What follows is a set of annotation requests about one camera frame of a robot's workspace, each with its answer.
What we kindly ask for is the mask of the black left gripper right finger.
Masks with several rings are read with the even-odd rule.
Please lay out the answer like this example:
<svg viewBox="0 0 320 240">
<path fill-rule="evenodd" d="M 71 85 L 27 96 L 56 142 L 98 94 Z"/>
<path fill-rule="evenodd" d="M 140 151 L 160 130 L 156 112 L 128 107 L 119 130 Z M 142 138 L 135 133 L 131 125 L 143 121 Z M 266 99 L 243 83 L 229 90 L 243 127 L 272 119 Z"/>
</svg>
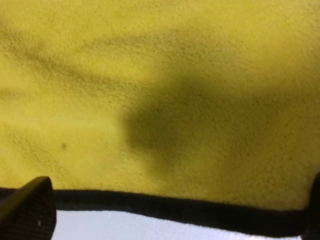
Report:
<svg viewBox="0 0 320 240">
<path fill-rule="evenodd" d="M 318 173 L 312 185 L 309 201 L 310 221 L 303 240 L 320 240 L 320 174 Z"/>
</svg>

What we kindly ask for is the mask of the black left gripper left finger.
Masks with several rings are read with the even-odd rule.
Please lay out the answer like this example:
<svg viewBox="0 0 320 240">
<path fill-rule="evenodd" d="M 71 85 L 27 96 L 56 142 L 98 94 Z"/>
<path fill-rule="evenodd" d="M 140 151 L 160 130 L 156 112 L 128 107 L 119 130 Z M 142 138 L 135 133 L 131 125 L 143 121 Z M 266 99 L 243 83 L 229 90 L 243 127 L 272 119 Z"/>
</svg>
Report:
<svg viewBox="0 0 320 240">
<path fill-rule="evenodd" d="M 50 240 L 57 223 L 51 179 L 39 176 L 20 188 L 0 189 L 0 238 Z"/>
</svg>

